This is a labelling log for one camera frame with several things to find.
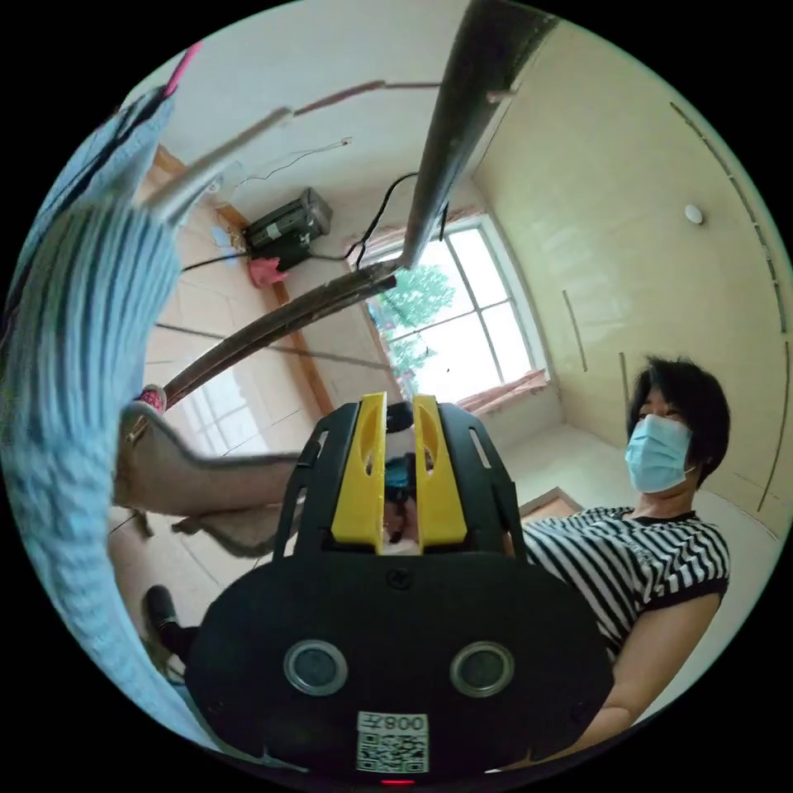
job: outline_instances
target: floor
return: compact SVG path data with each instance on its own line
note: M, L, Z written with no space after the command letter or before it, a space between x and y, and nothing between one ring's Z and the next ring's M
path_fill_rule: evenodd
M183 266L223 250L212 220L202 218L199 210L180 230ZM244 265L232 260L185 273L160 321L225 336L276 306L274 295L255 289ZM216 343L182 330L155 328L146 355L146 381L164 385ZM297 359L267 350L222 373L165 416L188 444L209 456L299 450L319 418ZM141 600L149 586L168 586L182 622L197 624L223 589L267 561L234 558L205 534L175 534L171 524L179 517L149 513L150 536L129 510L111 510L109 553L141 637L147 635Z

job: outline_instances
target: black and white striped shirt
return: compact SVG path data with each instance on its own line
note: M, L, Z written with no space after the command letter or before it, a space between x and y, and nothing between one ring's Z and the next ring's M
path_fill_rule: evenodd
M718 592L729 583L719 530L695 512L674 520L584 510L524 527L528 559L578 589L595 612L612 663L639 615Z

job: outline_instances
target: face mask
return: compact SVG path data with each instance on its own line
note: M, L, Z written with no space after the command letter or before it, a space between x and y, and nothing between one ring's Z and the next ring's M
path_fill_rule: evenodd
M640 493L660 493L686 480L691 431L679 421L648 415L630 436L625 451L630 481Z

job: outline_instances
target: black shoe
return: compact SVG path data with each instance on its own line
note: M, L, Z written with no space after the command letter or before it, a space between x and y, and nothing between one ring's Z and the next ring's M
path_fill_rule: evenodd
M146 592L143 599L143 608L149 618L151 627L158 637L162 634L163 628L167 625L178 625L179 620L176 616L176 606L173 605L173 598L166 587L157 584Z

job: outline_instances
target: yellow bracket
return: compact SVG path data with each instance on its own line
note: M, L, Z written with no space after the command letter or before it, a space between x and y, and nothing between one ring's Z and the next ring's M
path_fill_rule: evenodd
M382 553L385 491L386 395L368 394L361 400L330 527L337 543L370 545Z
M413 397L413 421L419 546L423 552L426 546L462 543L468 527L434 396ZM427 471L425 449L432 458L432 471Z

